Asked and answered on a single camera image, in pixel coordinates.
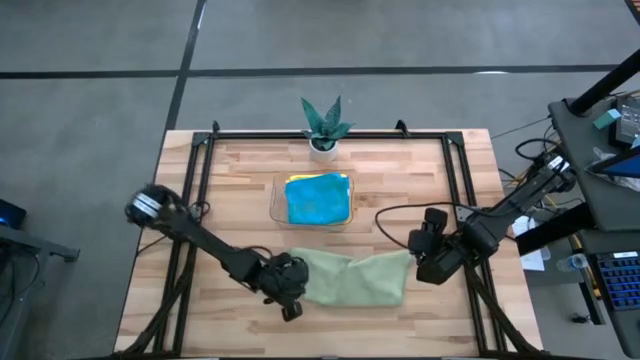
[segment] white pot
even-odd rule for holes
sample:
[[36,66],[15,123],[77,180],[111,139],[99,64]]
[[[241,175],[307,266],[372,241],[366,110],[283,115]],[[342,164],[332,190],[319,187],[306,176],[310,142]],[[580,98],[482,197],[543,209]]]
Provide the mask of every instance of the white pot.
[[327,151],[321,151],[316,149],[313,144],[311,144],[311,140],[309,140],[309,157],[311,160],[315,162],[327,163],[331,162],[333,159],[338,156],[338,142],[335,142],[335,145]]

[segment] wooden table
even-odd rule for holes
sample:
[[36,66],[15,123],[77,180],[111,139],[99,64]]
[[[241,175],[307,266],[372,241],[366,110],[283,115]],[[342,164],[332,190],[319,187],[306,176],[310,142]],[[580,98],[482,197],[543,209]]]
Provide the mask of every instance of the wooden table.
[[[491,206],[503,192],[489,133],[462,131],[478,203]],[[170,131],[163,145],[156,182],[177,193],[182,191],[192,133]],[[373,224],[378,209],[451,200],[439,141],[342,140],[338,158],[324,165],[308,161],[308,146],[301,140],[217,140],[207,192],[212,209],[203,225],[233,246],[259,244],[274,252],[309,247],[363,258],[398,249]],[[455,168],[464,194],[457,161]],[[352,176],[352,223],[343,232],[331,233],[291,230],[274,222],[269,216],[271,188],[274,176],[283,171],[341,171]],[[447,207],[442,209],[451,213]],[[420,226],[423,214],[423,208],[402,209],[385,214],[381,223],[396,238],[406,239],[410,230]],[[446,232],[454,226],[451,214],[449,218]],[[156,232],[144,231],[140,246],[157,237]],[[126,348],[157,310],[170,247],[166,240],[137,258],[116,350]],[[540,348],[515,243],[501,243],[491,258],[491,268],[501,306],[520,332]],[[283,322],[277,305],[263,305],[263,298],[229,279],[215,258],[198,251],[183,356],[477,355],[462,271],[435,286],[417,282],[413,265],[401,307],[329,308],[303,301],[304,315],[290,323]],[[492,343],[489,316],[483,310]],[[170,318],[169,329],[173,329],[172,321]]]

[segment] concrete floor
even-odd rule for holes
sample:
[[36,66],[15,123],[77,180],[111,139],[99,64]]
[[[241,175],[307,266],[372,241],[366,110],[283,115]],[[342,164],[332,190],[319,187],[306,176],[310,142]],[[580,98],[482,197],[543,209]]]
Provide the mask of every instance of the concrete floor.
[[[178,69],[195,0],[0,0],[0,72]],[[623,0],[209,0],[194,69],[613,64],[640,47]],[[176,127],[296,129],[299,97],[343,96],[359,128],[489,128],[547,115],[603,73],[190,79]],[[175,79],[0,80],[0,198],[26,229],[82,249],[57,261],[33,308],[24,359],[108,354],[139,231],[123,205],[153,178]],[[640,88],[635,78],[626,88]],[[494,141],[501,167],[548,122]],[[573,325],[577,286],[532,287],[545,348],[620,358],[610,327]]]

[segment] green plant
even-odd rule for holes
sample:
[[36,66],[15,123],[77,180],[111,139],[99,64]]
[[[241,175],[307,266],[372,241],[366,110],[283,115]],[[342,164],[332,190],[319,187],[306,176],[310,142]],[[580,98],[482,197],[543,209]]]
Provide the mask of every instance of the green plant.
[[354,125],[340,122],[340,96],[324,118],[304,98],[302,98],[302,109],[311,128],[311,131],[303,130],[302,132],[307,139],[311,140],[311,145],[321,151],[331,150],[336,141],[347,135],[349,129]]

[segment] green towel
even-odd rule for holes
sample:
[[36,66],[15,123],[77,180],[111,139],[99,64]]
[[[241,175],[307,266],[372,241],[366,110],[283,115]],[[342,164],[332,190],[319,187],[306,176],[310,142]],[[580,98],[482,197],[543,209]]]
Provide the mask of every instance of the green towel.
[[325,251],[293,248],[309,266],[305,298],[327,306],[400,306],[411,255],[406,250],[364,260]]

